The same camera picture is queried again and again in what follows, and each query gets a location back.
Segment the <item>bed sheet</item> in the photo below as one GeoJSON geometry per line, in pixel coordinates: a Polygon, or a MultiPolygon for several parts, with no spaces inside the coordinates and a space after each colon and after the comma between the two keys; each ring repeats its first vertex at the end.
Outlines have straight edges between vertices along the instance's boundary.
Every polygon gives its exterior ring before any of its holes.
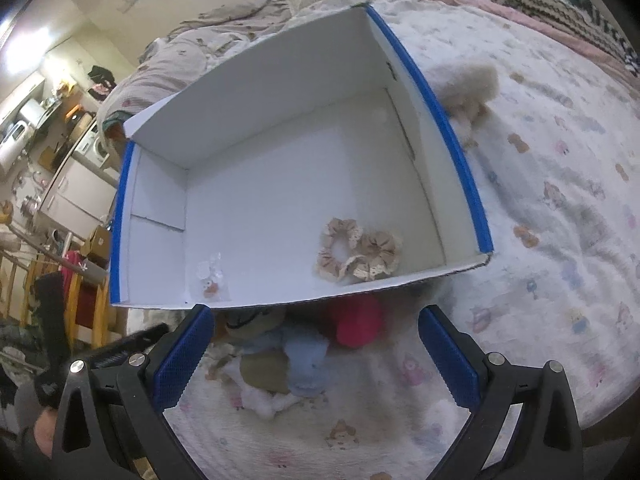
{"type": "MultiPolygon", "coordinates": [[[[343,4],[327,0],[286,26],[343,4]]],[[[638,386],[638,103],[562,44],[482,10],[426,0],[372,4],[423,71],[471,56],[498,69],[500,95],[466,146],[494,258],[424,288],[383,294],[383,337],[357,351],[331,349],[325,393],[270,422],[244,410],[233,385],[211,373],[228,351],[211,347],[178,406],[165,412],[210,478],[425,478],[468,413],[418,339],[416,316],[428,303],[514,364],[560,361],[583,426],[638,386]]],[[[133,312],[130,329],[153,316],[133,312]]]]}

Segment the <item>cabinet door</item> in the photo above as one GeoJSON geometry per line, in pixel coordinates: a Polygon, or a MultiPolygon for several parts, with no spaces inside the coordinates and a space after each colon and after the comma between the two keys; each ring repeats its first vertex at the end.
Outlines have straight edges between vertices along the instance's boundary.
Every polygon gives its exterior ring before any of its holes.
{"type": "Polygon", "coordinates": [[[56,194],[98,220],[106,219],[116,189],[77,160],[69,158],[56,183],[56,194]]]}
{"type": "Polygon", "coordinates": [[[63,196],[55,193],[50,193],[50,195],[42,206],[42,212],[56,224],[69,229],[76,236],[88,238],[98,226],[97,219],[82,211],[63,196]]]}

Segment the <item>silver bolt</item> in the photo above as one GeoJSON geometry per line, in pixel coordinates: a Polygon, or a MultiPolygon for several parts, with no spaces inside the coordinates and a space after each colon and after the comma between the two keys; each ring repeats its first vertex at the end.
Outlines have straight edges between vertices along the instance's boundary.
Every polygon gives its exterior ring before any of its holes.
{"type": "Polygon", "coordinates": [[[488,357],[489,357],[489,362],[492,365],[500,366],[500,365],[503,365],[505,362],[504,355],[502,355],[500,352],[491,352],[488,355],[488,357]]]}
{"type": "Polygon", "coordinates": [[[82,371],[83,368],[84,361],[73,361],[69,369],[71,370],[71,373],[77,374],[78,372],[82,371]]]}
{"type": "Polygon", "coordinates": [[[562,365],[558,361],[549,361],[549,368],[551,368],[556,374],[559,374],[563,368],[562,365]]]}
{"type": "Polygon", "coordinates": [[[144,354],[133,354],[129,358],[129,364],[131,366],[140,366],[143,362],[145,362],[145,355],[144,354]]]}

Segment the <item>white box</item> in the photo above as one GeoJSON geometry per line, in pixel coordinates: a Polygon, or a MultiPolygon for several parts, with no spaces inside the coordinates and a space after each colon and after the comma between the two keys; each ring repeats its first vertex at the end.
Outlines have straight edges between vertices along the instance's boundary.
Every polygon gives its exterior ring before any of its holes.
{"type": "Polygon", "coordinates": [[[113,304],[317,300],[472,269],[493,251],[447,117],[372,7],[260,41],[125,126],[113,304]],[[334,217],[401,235],[394,275],[322,279],[334,217]],[[196,268],[217,253],[228,301],[211,302],[196,268]]]}

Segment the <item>red plush toy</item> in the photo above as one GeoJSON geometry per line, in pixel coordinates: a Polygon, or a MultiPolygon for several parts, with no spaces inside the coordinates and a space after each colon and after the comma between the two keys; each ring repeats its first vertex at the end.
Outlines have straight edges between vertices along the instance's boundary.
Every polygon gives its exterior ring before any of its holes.
{"type": "Polygon", "coordinates": [[[384,323],[382,306],[373,294],[335,298],[328,307],[338,343],[359,348],[371,343],[384,323]]]}

